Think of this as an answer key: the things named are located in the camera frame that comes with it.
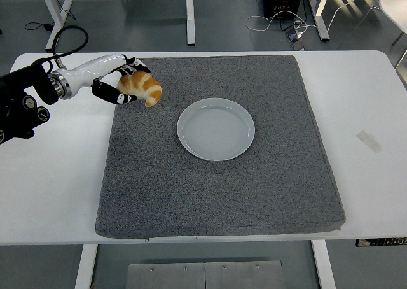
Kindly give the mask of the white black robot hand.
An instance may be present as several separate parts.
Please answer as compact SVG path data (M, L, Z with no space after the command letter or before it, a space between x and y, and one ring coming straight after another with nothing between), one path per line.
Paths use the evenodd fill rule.
M101 82L106 75L119 72L121 79L114 88ZM122 54L99 57L72 70L58 69L61 99L74 97L79 89L90 87L92 93L113 104L126 104L144 99L145 106L154 106L161 98L161 86L149 74L146 65L135 57Z

